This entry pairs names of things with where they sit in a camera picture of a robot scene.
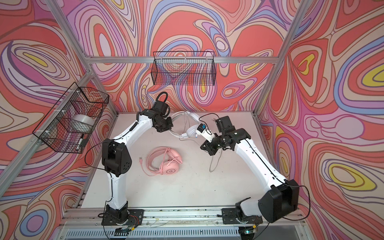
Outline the pink cat-ear headphones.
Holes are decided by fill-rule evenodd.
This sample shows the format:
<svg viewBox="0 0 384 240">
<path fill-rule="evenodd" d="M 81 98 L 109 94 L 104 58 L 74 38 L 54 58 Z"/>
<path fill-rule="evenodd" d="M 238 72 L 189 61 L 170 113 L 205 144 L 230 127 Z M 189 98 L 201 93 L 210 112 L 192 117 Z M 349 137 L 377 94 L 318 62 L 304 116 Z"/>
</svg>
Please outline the pink cat-ear headphones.
<svg viewBox="0 0 384 240">
<path fill-rule="evenodd" d="M 153 161 L 157 157 L 162 157 L 162 162 L 158 168 L 153 166 Z M 145 161 L 143 158 L 139 158 L 141 168 L 149 177 L 157 175 L 173 175 L 176 174 L 180 165 L 183 163 L 182 156 L 174 149 L 169 147 L 158 147 L 153 149 L 148 155 Z"/>
</svg>

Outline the white headphones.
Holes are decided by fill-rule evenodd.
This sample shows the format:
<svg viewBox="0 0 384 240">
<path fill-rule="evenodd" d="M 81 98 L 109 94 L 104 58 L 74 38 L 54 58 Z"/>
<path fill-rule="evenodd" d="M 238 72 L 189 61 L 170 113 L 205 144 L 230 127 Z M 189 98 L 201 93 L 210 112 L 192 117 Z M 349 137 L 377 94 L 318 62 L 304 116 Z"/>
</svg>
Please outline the white headphones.
<svg viewBox="0 0 384 240">
<path fill-rule="evenodd" d="M 197 128 L 200 125 L 200 116 L 188 111 L 180 111 L 171 115 L 172 123 L 178 119 L 184 121 L 184 128 L 182 133 L 177 133 L 173 130 L 169 130 L 172 136 L 178 139 L 188 139 L 191 137 L 197 137 Z"/>
</svg>

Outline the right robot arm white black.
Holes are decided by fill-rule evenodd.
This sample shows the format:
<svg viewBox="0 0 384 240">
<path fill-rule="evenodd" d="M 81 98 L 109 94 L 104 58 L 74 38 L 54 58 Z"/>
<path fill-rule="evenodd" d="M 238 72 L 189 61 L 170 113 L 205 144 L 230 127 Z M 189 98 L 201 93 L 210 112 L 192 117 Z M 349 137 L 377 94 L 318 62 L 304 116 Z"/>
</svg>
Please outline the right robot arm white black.
<svg viewBox="0 0 384 240">
<path fill-rule="evenodd" d="M 205 138 L 201 149 L 214 156 L 219 149 L 232 150 L 240 156 L 257 177 L 263 196 L 258 200 L 246 199 L 240 203 L 246 216 L 262 216 L 274 223 L 298 209 L 300 187 L 295 180 L 287 180 L 261 154 L 251 136 L 244 129 L 222 135 L 198 128 L 196 135 Z"/>
</svg>

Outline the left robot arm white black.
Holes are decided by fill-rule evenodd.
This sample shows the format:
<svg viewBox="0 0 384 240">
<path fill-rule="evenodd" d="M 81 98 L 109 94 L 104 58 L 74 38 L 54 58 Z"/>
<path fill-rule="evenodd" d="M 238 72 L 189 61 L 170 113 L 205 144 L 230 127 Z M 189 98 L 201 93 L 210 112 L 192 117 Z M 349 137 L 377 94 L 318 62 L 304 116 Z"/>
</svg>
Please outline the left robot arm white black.
<svg viewBox="0 0 384 240">
<path fill-rule="evenodd" d="M 111 199 L 108 206 L 121 210 L 127 205 L 126 173 L 132 166 L 129 153 L 133 144 L 150 128 L 162 133 L 173 127 L 169 114 L 162 115 L 154 110 L 137 113 L 136 120 L 113 139 L 106 139 L 102 144 L 102 165 L 109 174 Z"/>
</svg>

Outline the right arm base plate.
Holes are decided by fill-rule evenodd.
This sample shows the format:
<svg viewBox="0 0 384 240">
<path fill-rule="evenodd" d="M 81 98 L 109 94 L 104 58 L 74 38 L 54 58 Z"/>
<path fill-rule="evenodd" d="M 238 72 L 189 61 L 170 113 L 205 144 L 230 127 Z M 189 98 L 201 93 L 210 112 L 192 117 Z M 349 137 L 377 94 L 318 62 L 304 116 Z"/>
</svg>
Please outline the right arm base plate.
<svg viewBox="0 0 384 240">
<path fill-rule="evenodd" d="M 223 208 L 221 209 L 221 214 L 218 214 L 217 217 L 221 218 L 225 225 L 234 225 L 234 224 L 252 224 L 260 225 L 263 223 L 263 218 L 260 216 L 246 216 L 240 208 Z"/>
</svg>

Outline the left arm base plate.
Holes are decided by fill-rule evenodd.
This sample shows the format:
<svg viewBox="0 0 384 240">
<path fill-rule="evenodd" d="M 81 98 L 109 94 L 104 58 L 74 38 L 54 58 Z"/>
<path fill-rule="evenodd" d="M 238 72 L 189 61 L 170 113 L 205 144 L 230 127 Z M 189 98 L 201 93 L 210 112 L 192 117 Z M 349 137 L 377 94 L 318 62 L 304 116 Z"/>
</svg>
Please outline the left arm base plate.
<svg viewBox="0 0 384 240">
<path fill-rule="evenodd" d="M 102 226 L 128 226 L 137 227 L 143 222 L 144 210 L 114 210 L 108 209 L 103 214 Z"/>
</svg>

